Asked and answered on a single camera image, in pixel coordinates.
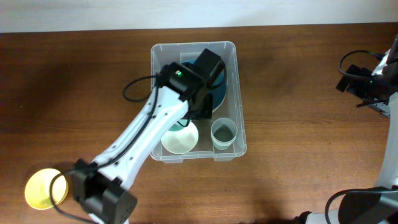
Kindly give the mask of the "yellow small bowl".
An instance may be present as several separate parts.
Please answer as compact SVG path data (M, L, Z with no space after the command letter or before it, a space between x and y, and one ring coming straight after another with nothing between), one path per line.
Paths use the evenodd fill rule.
M27 204L36 210L46 210L53 207L49 188L52 179L59 174L57 169L47 168L36 172L26 183L24 197ZM68 182L64 176L59 177L52 189L56 205L62 203L68 194Z

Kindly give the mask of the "mint green plastic cup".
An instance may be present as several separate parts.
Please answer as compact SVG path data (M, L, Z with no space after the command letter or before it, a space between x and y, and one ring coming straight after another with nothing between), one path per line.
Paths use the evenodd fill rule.
M217 150L227 150L229 147L231 147L233 145L232 142L213 142L213 146L217 149Z

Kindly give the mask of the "mint green small bowl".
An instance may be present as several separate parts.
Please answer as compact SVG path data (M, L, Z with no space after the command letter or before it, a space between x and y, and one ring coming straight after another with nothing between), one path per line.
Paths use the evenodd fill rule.
M181 119L178 120L175 124L173 124L169 131L174 132L174 131L180 131L183 128L188 127L188 125L190 124L190 120L189 119Z

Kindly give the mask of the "white small bowl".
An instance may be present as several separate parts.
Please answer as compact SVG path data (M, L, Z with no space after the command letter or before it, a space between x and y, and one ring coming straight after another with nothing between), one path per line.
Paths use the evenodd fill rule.
M198 129L191 121L188 127L180 131L171 132L168 130L163 135L161 143L163 147L171 153L185 154L197 145L198 138Z

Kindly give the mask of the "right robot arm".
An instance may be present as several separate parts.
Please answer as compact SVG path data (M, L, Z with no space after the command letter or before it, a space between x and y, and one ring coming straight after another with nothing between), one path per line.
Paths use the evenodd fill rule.
M368 189L348 189L333 194L322 213L303 212L293 223L397 223L397 41L384 54L370 52L379 60L374 70L350 65L343 70L336 89L361 99L389 118L389 134L377 181Z

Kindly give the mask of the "cream plastic cup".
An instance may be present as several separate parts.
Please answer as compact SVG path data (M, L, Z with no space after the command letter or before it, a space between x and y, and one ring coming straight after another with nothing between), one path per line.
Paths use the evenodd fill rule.
M215 147L230 147L234 143L236 138L232 138L229 141L221 141L215 137L212 137L212 142Z

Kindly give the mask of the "dark blue bowl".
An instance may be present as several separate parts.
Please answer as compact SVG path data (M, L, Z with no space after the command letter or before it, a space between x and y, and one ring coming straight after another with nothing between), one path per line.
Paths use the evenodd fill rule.
M181 89L180 98L188 102L188 110L196 110L203 102L205 96L210 93L213 95L213 110L219 106L226 95L226 69L218 77L216 83L224 79L224 83L214 90L209 90L206 81L194 71L193 63L184 62L174 72Z

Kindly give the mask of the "grey plastic cup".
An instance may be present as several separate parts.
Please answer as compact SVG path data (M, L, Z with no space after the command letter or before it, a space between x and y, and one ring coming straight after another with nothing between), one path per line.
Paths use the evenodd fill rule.
M238 128L236 123L229 118L219 118L211 125L211 138L215 137L221 141L229 141L236 138Z

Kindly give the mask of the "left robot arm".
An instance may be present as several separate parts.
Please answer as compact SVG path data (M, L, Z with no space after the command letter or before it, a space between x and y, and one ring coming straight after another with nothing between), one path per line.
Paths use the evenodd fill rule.
M127 223L137 205L130 194L139 169L163 135L181 119L210 119L210 91L221 84L223 62L172 62L153 75L145 105L122 135L92 162L79 159L71 170L73 198L87 223Z

